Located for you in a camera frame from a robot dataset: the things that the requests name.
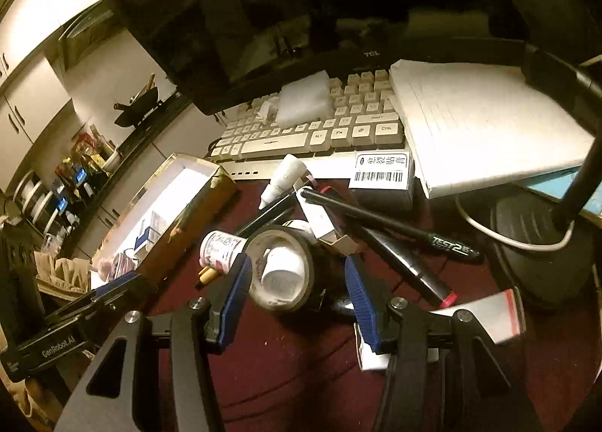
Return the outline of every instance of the kitchen wall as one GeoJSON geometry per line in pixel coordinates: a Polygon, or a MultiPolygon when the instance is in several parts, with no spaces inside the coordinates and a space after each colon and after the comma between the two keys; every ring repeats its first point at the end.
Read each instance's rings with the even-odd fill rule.
{"type": "Polygon", "coordinates": [[[98,131],[116,145],[121,144],[134,128],[121,128],[114,123],[121,114],[113,109],[115,102],[129,104],[130,97],[148,82],[152,72],[159,99],[167,99],[176,88],[126,30],[102,43],[64,74],[58,64],[53,67],[73,99],[73,108],[81,123],[94,123],[98,131]]]}

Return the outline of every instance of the keyboard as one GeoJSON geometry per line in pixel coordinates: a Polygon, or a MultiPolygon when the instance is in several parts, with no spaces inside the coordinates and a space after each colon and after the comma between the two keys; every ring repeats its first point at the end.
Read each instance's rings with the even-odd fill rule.
{"type": "Polygon", "coordinates": [[[404,149],[386,70],[352,73],[346,82],[331,78],[332,117],[289,128],[258,118],[277,94],[239,105],[237,120],[210,153],[234,179],[269,179],[286,154],[302,158],[316,178],[349,178],[356,151],[404,149]]]}

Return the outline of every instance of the dark red tablecloth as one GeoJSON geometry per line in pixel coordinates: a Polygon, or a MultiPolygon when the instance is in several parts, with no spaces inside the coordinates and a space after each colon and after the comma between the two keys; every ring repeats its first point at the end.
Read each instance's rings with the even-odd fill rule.
{"type": "MultiPolygon", "coordinates": [[[[234,231],[257,211],[265,182],[240,182],[240,197],[216,222],[234,231]]],[[[333,182],[341,192],[344,183],[333,182]]],[[[429,205],[418,202],[413,218],[431,227],[429,205]]],[[[451,226],[465,229],[457,218],[451,226]]],[[[395,293],[412,301],[419,296],[380,258],[362,246],[367,266],[387,281],[395,293]]],[[[487,261],[466,265],[444,256],[422,255],[468,302],[500,290],[487,261]]],[[[152,315],[170,312],[199,296],[199,247],[194,247],[167,289],[158,297],[152,315]]],[[[516,368],[523,372],[529,396],[546,431],[557,431],[571,418],[591,387],[600,362],[600,323],[593,293],[556,313],[526,311],[527,334],[507,346],[516,368]]],[[[168,389],[167,356],[162,357],[161,381],[168,389]]],[[[354,350],[353,329],[323,313],[302,312],[279,318],[246,302],[235,342],[222,356],[210,357],[217,397],[228,432],[371,430],[384,374],[361,372],[354,350]]],[[[167,417],[164,429],[168,430],[167,417]]]]}

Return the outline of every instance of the kitchen countertop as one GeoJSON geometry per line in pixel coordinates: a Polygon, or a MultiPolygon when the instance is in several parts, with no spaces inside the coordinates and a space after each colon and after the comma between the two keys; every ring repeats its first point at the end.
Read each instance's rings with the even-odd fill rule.
{"type": "Polygon", "coordinates": [[[96,212],[106,200],[113,187],[129,171],[138,156],[148,147],[159,134],[176,119],[191,103],[186,96],[175,92],[169,96],[161,106],[149,114],[139,127],[133,131],[117,150],[122,161],[117,170],[109,177],[106,184],[96,193],[91,203],[82,216],[79,217],[79,225],[73,229],[62,244],[58,257],[71,258],[73,250],[79,243],[90,222],[94,219],[96,212]]]}

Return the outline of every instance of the pen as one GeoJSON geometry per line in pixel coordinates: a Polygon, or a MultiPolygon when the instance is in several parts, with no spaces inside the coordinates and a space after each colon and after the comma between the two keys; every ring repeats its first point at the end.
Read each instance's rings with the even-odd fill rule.
{"type": "Polygon", "coordinates": [[[301,195],[313,204],[320,204],[325,207],[329,207],[332,210],[337,211],[340,214],[345,214],[352,218],[363,220],[368,223],[372,223],[377,227],[389,228],[406,237],[419,240],[426,243],[428,246],[447,252],[456,259],[473,262],[480,260],[481,253],[478,250],[466,245],[465,243],[459,242],[444,235],[440,235],[435,232],[428,232],[421,228],[414,227],[408,223],[391,218],[384,214],[375,213],[359,206],[354,206],[340,199],[336,199],[332,196],[322,194],[312,189],[299,190],[301,195]]]}

